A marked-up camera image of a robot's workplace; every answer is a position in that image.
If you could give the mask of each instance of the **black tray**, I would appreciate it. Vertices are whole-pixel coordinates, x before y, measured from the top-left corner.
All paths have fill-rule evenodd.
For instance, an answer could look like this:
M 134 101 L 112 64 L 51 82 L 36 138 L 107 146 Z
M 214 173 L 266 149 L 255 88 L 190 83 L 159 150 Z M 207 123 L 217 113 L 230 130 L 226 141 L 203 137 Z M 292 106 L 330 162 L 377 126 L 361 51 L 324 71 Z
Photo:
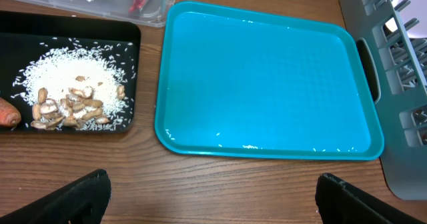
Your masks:
M 14 105 L 22 116 L 21 123 L 13 131 L 37 131 L 29 126 L 32 122 L 31 107 L 20 97 L 12 98 L 20 92 L 24 92 L 24 86 L 14 86 L 19 70 L 29 65 L 30 61 L 36 61 L 52 48 L 68 47 L 74 49 L 73 42 L 69 38 L 78 39 L 84 48 L 113 45 L 112 51 L 103 51 L 103 57 L 108 59 L 110 55 L 120 54 L 115 57 L 116 65 L 125 70 L 127 83 L 125 86 L 126 104 L 122 117 L 127 119 L 122 125 L 117 125 L 115 131 L 77 131 L 73 128 L 62 127 L 56 132 L 102 132 L 120 133 L 127 131 L 132 124 L 135 110 L 135 94 L 139 63 L 139 46 L 141 32 L 132 24 L 121 21 L 108 21 L 100 19 L 84 19 L 76 17 L 59 17 L 37 15 L 28 13 L 14 13 L 0 11 L 0 97 Z M 10 132 L 10 128 L 0 128 L 0 132 Z

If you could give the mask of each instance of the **black plastic object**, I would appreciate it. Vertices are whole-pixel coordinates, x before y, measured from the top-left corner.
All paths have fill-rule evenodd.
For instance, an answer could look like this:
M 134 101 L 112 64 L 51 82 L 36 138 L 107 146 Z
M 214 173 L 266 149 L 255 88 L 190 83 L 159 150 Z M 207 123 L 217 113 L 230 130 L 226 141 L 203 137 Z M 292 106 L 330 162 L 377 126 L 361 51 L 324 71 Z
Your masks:
M 98 169 L 4 217 L 1 224 L 98 224 L 111 197 L 107 172 Z
M 364 41 L 359 40 L 356 42 L 356 47 L 359 51 L 359 57 L 362 62 L 363 70 L 365 72 L 366 80 L 368 81 L 369 90 L 371 91 L 372 100 L 377 101 L 380 97 L 380 90 L 378 87 L 378 78 L 375 72 L 375 66 L 370 56 L 370 52 Z
M 32 122 L 31 107 L 20 97 L 12 95 L 24 92 L 22 85 L 13 87 L 19 70 L 26 68 L 30 61 L 37 61 L 40 56 L 52 48 L 68 47 L 74 49 L 74 40 L 78 39 L 83 48 L 113 45 L 112 51 L 103 51 L 103 57 L 115 56 L 116 65 L 125 70 L 127 83 L 125 94 L 129 107 L 122 113 L 124 119 L 133 120 L 141 32 L 138 26 L 121 21 L 103 19 L 84 19 L 28 13 L 0 11 L 0 97 L 10 102 L 21 112 L 22 122 L 14 131 L 40 131 L 29 126 Z M 95 131 L 104 133 L 124 132 L 131 121 L 118 125 L 115 131 Z M 11 129 L 0 128 L 0 132 Z M 76 132 L 70 127 L 63 127 L 62 132 Z
M 329 173 L 318 179 L 316 205 L 324 224 L 423 223 Z

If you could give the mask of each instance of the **tray rim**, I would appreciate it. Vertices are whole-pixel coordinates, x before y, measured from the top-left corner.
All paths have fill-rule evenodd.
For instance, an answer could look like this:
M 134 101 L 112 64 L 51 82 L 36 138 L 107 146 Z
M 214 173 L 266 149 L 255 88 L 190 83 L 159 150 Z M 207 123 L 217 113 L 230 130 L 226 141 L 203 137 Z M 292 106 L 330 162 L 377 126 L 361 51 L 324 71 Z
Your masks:
M 371 102 L 369 103 L 368 107 L 366 106 L 366 104 L 362 103 L 361 100 L 361 106 L 364 110 L 364 114 L 365 114 L 365 119 L 366 119 L 366 108 L 369 108 L 369 111 L 373 112 L 374 116 L 372 116 L 371 118 L 374 118 L 374 120 L 371 120 L 374 122 L 375 127 L 378 127 L 378 138 L 380 139 L 380 144 L 377 147 L 376 150 L 374 150 L 374 154 L 373 155 L 363 155 L 365 153 L 367 153 L 369 150 L 371 150 L 372 148 L 372 142 L 373 140 L 371 139 L 371 144 L 370 147 L 365 151 L 365 152 L 360 152 L 360 153 L 351 153 L 352 155 L 348 155 L 345 152 L 317 152 L 316 155 L 304 155 L 303 153 L 308 153 L 308 151 L 291 151 L 291 152 L 296 152 L 296 153 L 301 153 L 302 155 L 286 155 L 286 154 L 280 154 L 280 155 L 271 155 L 271 154 L 265 154 L 265 152 L 268 151 L 274 151 L 272 149 L 270 150 L 259 150 L 259 149 L 239 149 L 239 152 L 225 152 L 225 151 L 220 151 L 222 149 L 217 148 L 217 147 L 204 147 L 204 146 L 185 146 L 185 145 L 174 145 L 169 143 L 169 141 L 167 139 L 165 139 L 163 137 L 163 129 L 162 127 L 160 127 L 161 125 L 161 119 L 160 119 L 160 108 L 161 107 L 161 92 L 164 91 L 161 89 L 161 84 L 167 80 L 167 78 L 165 77 L 165 70 L 163 70 L 165 66 L 166 62 L 169 62 L 169 58 L 164 58 L 167 53 L 169 52 L 169 48 L 167 45 L 167 42 L 171 39 L 170 35 L 171 32 L 173 30 L 173 23 L 175 21 L 175 18 L 181 14 L 181 13 L 185 13 L 188 11 L 180 11 L 179 8 L 183 5 L 202 5 L 202 6 L 209 6 L 209 7 L 213 7 L 213 8 L 218 8 L 218 9 L 231 9 L 234 11 L 241 11 L 244 13 L 253 13 L 255 15 L 265 15 L 267 17 L 270 18 L 282 18 L 282 19 L 297 19 L 300 21 L 306 21 L 309 23 L 315 23 L 316 25 L 328 25 L 330 27 L 334 27 L 339 29 L 339 31 L 343 32 L 345 35 L 345 38 L 350 38 L 354 44 L 352 45 L 351 51 L 355 54 L 357 54 L 358 56 L 358 50 L 356 48 L 356 42 L 353 40 L 352 36 L 342 27 L 335 25 L 333 23 L 324 23 L 324 22 L 320 22 L 320 21 L 312 21 L 312 20 L 307 20 L 307 19 L 301 19 L 301 18 L 295 18 L 295 17 L 287 17 L 287 16 L 281 16 L 281 15 L 274 15 L 274 14 L 270 14 L 270 13 L 262 13 L 262 12 L 257 12 L 257 11 L 250 11 L 250 10 L 245 10 L 245 9 L 238 9 L 238 8 L 234 8 L 234 7 L 227 7 L 227 6 L 222 6 L 222 5 L 215 5 L 215 4 L 209 4 L 209 3 L 202 3 L 202 2 L 198 2 L 198 1 L 182 1 L 179 3 L 176 3 L 171 10 L 169 10 L 168 13 L 168 22 L 165 28 L 165 37 L 163 39 L 163 49 L 162 49 L 162 54 L 161 54 L 161 66 L 160 66 L 160 70 L 159 70 L 159 84 L 158 84 L 158 90 L 157 90 L 157 101 L 156 101 L 156 110 L 155 110 L 155 119 L 154 119 L 154 129 L 155 129 L 155 134 L 157 135 L 157 138 L 160 140 L 160 142 L 170 151 L 173 151 L 174 153 L 178 153 L 178 154 L 183 154 L 183 155 L 211 155 L 211 156 L 222 156 L 222 157 L 245 157 L 245 158 L 261 158 L 261 159 L 305 159 L 305 160 L 325 160 L 325 161 L 333 161 L 333 160 L 341 160 L 341 161 L 371 161 L 371 160 L 375 160 L 377 158 L 379 158 L 379 156 L 381 155 L 381 153 L 384 150 L 384 135 L 382 133 L 382 128 L 380 126 L 380 122 L 378 119 L 378 114 L 376 113 L 376 109 L 375 109 L 375 105 L 374 105 L 374 101 L 371 98 L 370 95 L 370 89 L 368 86 L 368 82 L 366 80 L 366 76 L 364 75 L 364 70 L 363 70 L 363 66 L 361 63 L 361 60 L 358 56 L 357 60 L 358 60 L 358 64 L 359 66 L 357 66 L 357 71 L 361 71 L 363 73 L 363 80 L 361 80 L 362 83 L 359 83 L 359 85 L 362 85 L 362 87 L 359 87 L 358 84 L 356 84 L 356 87 L 359 88 L 363 88 L 364 91 L 366 91 L 366 94 L 369 96 Z M 190 148 L 195 148 L 197 149 L 197 147 L 203 147 L 205 149 L 214 149 L 214 151 L 191 151 L 188 149 L 180 149 L 178 147 L 190 147 Z

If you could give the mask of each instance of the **uncooked rice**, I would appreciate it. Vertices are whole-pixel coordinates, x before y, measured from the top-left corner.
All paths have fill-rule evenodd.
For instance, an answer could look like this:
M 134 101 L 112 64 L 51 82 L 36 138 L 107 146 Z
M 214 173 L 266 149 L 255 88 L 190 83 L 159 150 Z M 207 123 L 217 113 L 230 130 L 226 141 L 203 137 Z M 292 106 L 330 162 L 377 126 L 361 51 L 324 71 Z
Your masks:
M 122 124 L 121 115 L 126 113 L 123 109 L 129 105 L 124 100 L 119 100 L 116 93 L 117 86 L 127 82 L 126 79 L 123 80 L 125 71 L 112 63 L 115 63 L 114 56 L 110 55 L 108 59 L 104 59 L 100 47 L 90 50 L 83 48 L 69 50 L 68 47 L 50 49 L 38 61 L 32 61 L 26 69 L 19 70 L 20 74 L 24 76 L 24 80 L 20 81 L 21 76 L 18 76 L 12 86 L 22 85 L 26 88 L 26 92 L 12 95 L 11 98 L 19 95 L 29 106 L 33 106 L 38 102 L 38 90 L 44 87 L 48 90 L 47 98 L 59 103 L 60 99 L 65 98 L 65 95 L 69 93 L 69 87 L 83 89 L 91 86 L 94 88 L 93 99 L 103 102 L 103 114 L 111 122 L 101 125 L 96 124 L 95 119 L 92 119 L 86 122 L 80 130 L 113 131 L 116 125 Z M 76 81 L 77 76 L 84 76 L 86 80 Z M 82 116 L 88 111 L 91 111 L 90 107 L 86 107 L 74 115 Z M 61 107 L 59 112 L 65 115 Z M 57 129 L 61 130 L 61 127 L 62 124 L 58 125 Z

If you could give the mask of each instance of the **clear plastic box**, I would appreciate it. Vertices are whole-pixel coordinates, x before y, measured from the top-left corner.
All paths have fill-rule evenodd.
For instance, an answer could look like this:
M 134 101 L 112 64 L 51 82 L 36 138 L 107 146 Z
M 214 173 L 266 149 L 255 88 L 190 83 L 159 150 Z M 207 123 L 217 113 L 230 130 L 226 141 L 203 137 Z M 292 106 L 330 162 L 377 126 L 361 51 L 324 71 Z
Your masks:
M 129 13 L 133 0 L 18 0 L 46 7 L 75 11 L 98 17 L 130 21 L 139 25 L 163 27 L 175 0 L 148 0 L 141 12 Z

